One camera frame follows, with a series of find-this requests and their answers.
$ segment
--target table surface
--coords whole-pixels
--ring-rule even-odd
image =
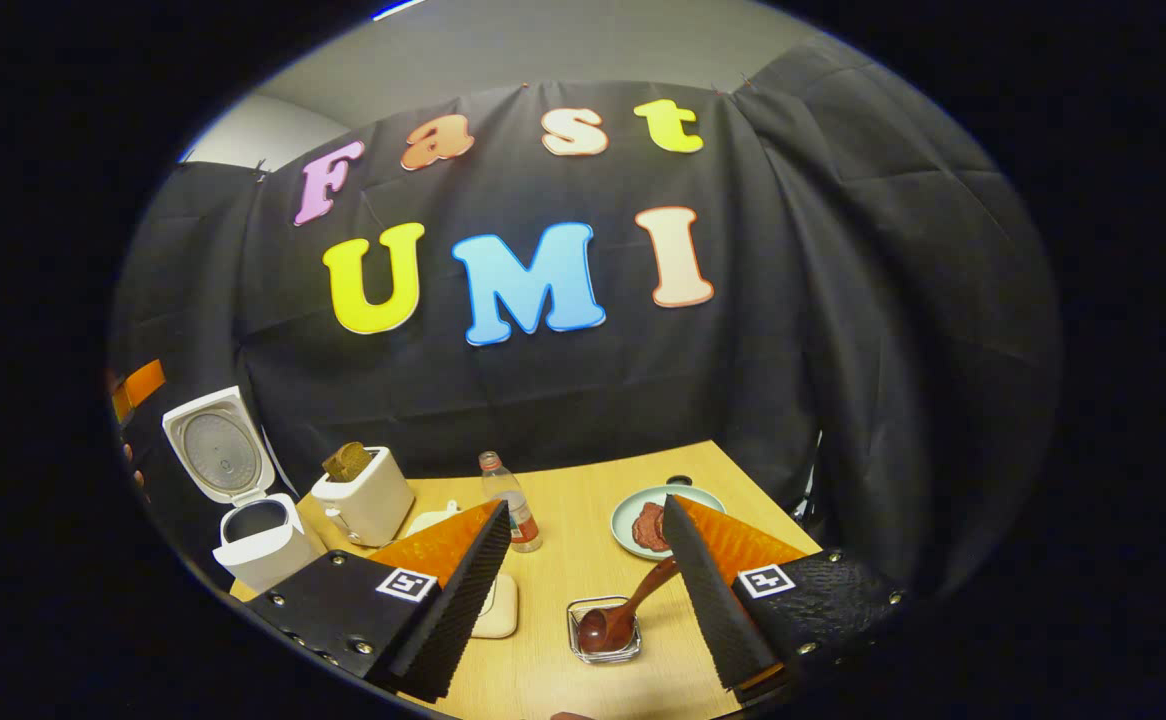
[[[506,460],[515,473],[514,459]],[[507,551],[500,569],[517,580],[517,631],[499,639],[471,638],[449,697],[436,702],[400,697],[472,720],[548,720],[560,711],[599,720],[705,719],[738,709],[733,693],[722,688],[716,678],[680,575],[651,594],[638,610],[642,650],[633,660],[588,665],[570,652],[566,606],[581,597],[630,596],[655,565],[632,555],[614,540],[610,533],[614,508],[633,492],[663,484],[673,475],[689,475],[694,487],[715,495],[729,515],[752,527],[798,550],[820,551],[711,441],[597,464],[519,473],[517,478],[543,544],[528,553]],[[406,482],[416,498],[396,537],[420,512],[443,510],[450,499],[459,503],[459,510],[486,499],[478,477]],[[298,503],[298,511],[328,548],[373,555],[373,548],[346,541],[312,496]],[[246,601],[257,593],[236,582],[231,594]]]

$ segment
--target light green plate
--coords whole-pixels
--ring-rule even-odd
[[[662,560],[665,557],[670,555],[669,550],[653,552],[639,546],[632,539],[632,524],[635,523],[637,516],[641,515],[642,506],[646,506],[647,502],[662,505],[666,496],[669,494],[686,496],[694,502],[701,503],[701,505],[725,512],[725,506],[721,504],[721,501],[716,499],[716,496],[705,489],[698,489],[693,485],[660,485],[642,489],[642,491],[635,492],[635,495],[620,502],[619,506],[614,508],[614,515],[610,516],[610,533],[614,534],[614,539],[619,541],[624,550],[633,553],[633,555],[644,557],[647,560]]]

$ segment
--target water bottle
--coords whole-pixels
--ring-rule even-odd
[[[506,499],[511,513],[511,547],[515,552],[536,551],[543,538],[538,536],[538,523],[529,512],[529,502],[517,482],[517,475],[504,468],[497,452],[486,450],[477,459],[482,464],[482,489],[490,499]]]

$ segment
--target wooden spoon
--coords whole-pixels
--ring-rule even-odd
[[[680,566],[676,565],[676,557],[666,557],[641,580],[628,602],[618,607],[597,607],[595,610],[588,610],[583,620],[580,620],[580,650],[588,653],[612,652],[627,646],[632,642],[637,607],[677,573]]]

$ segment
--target peach letter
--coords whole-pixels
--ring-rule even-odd
[[[655,305],[684,307],[711,300],[712,284],[698,273],[694,238],[689,236],[689,224],[697,218],[689,208],[651,208],[637,214],[637,224],[646,228],[655,246],[659,264]]]
[[[679,109],[672,100],[646,102],[632,109],[649,123],[649,138],[665,151],[697,152],[703,149],[703,138],[686,135],[680,124],[694,123],[694,111]]]
[[[330,268],[330,293],[335,317],[352,333],[386,333],[405,324],[419,307],[419,264],[415,243],[423,225],[405,223],[387,228],[378,242],[392,253],[392,296],[381,305],[365,302],[360,259],[368,242],[340,242],[321,259]]]
[[[416,170],[436,163],[437,160],[458,158],[477,140],[468,134],[468,118],[442,116],[423,123],[405,141],[410,146],[401,155],[401,167]]]
[[[556,109],[543,114],[543,147],[554,155],[598,155],[610,145],[600,116],[588,109]]]
[[[335,207],[335,201],[326,197],[326,188],[330,188],[330,193],[342,190],[342,183],[347,179],[347,160],[360,158],[363,152],[365,142],[358,140],[304,165],[303,204],[294,217],[296,228],[328,214]]]

